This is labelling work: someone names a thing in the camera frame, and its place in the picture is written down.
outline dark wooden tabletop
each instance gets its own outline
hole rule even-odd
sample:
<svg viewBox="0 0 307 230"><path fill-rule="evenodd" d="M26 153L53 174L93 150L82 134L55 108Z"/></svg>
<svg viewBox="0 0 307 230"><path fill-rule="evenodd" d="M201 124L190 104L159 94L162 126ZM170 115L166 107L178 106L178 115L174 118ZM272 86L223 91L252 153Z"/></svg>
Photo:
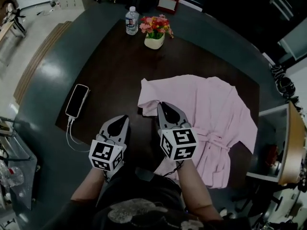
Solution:
<svg viewBox="0 0 307 230"><path fill-rule="evenodd" d="M91 90L79 118L72 127L73 136L91 144L102 124L118 115L130 118L129 159L136 165L154 170L161 161L153 118L143 117L138 109L141 80L165 79L193 74L200 77L216 76L236 87L250 109L257 124L259 114L259 85L246 74L212 53L175 37L166 37L159 50L144 45L145 35L125 33L125 22L119 20L101 41L80 72L56 121L66 131L68 117L65 109L77 83ZM242 144L229 151L231 159L228 186L240 187L249 168L252 154Z"/></svg>

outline floor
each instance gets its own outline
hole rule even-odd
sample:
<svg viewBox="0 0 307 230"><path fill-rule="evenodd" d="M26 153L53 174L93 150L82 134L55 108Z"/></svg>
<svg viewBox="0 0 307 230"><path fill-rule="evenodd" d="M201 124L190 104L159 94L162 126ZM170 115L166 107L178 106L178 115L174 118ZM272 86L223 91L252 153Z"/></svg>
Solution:
<svg viewBox="0 0 307 230"><path fill-rule="evenodd" d="M1 59L9 62L0 65L0 116L15 118L19 109L13 97L14 91L32 56L58 23L74 21L83 10L60 10L50 12L49 4L23 9L22 25L27 30L26 38L15 37L12 33L0 46Z"/></svg>
<svg viewBox="0 0 307 230"><path fill-rule="evenodd" d="M29 13L32 18L36 17L36 12L29 10ZM0 91L0 115L14 114L12 94L40 43L57 23L74 20L80 13L55 11L25 25L27 38L20 42L10 65L0 71L3 72L0 90L5 90ZM16 214L25 219L21 222L25 230L38 229L54 216L91 168L86 156L69 149L65 132L57 128L55 122L82 67L102 38L118 19L124 18L125 13L126 10L119 4L93 5L56 42L31 80L19 107L16 128L38 157L42 168L33 210L27 210L18 202L14 204ZM154 10L150 15L160 13ZM214 18L182 4L178 6L176 14L168 15L168 18L175 36L211 51L255 80L260 85L261 111L283 103L274 86L267 60L245 39ZM82 146L81 149L88 148L87 145ZM213 189L210 193L218 209L225 206L234 209L231 196L236 192L233 189Z"/></svg>

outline phone screen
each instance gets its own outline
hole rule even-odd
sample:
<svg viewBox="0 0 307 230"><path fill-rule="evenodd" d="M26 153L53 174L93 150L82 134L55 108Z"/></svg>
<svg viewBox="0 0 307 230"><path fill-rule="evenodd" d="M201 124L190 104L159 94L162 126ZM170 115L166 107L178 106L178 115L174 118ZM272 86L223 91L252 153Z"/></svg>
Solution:
<svg viewBox="0 0 307 230"><path fill-rule="evenodd" d="M77 117L79 109L81 107L83 98L85 97L88 88L82 85L77 85L72 96L71 100L67 106L66 114L72 117Z"/></svg>

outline water bottle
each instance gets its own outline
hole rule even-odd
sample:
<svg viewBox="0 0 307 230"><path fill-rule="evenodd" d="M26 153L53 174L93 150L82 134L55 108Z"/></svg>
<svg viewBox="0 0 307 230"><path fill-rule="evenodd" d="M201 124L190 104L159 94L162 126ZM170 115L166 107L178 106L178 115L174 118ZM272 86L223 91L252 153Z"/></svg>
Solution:
<svg viewBox="0 0 307 230"><path fill-rule="evenodd" d="M129 12L126 13L126 33L135 35L138 30L139 13L135 11L135 7L130 7Z"/></svg>
<svg viewBox="0 0 307 230"><path fill-rule="evenodd" d="M21 185L24 183L24 174L19 167L8 168L6 164L0 160L0 181L6 188Z"/></svg>

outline pink robe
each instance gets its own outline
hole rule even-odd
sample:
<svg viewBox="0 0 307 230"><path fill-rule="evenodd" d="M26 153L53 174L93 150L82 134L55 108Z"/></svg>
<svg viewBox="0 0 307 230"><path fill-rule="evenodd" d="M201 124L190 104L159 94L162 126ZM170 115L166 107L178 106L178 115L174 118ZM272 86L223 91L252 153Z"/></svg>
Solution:
<svg viewBox="0 0 307 230"><path fill-rule="evenodd" d="M199 149L193 162L210 188L227 186L230 147L241 141L254 151L257 127L236 88L217 77L193 75L147 81L143 79L138 106L144 116L157 116L157 104L169 102L183 112L198 134ZM176 167L165 158L155 173L166 174ZM178 179L178 174L169 176Z"/></svg>

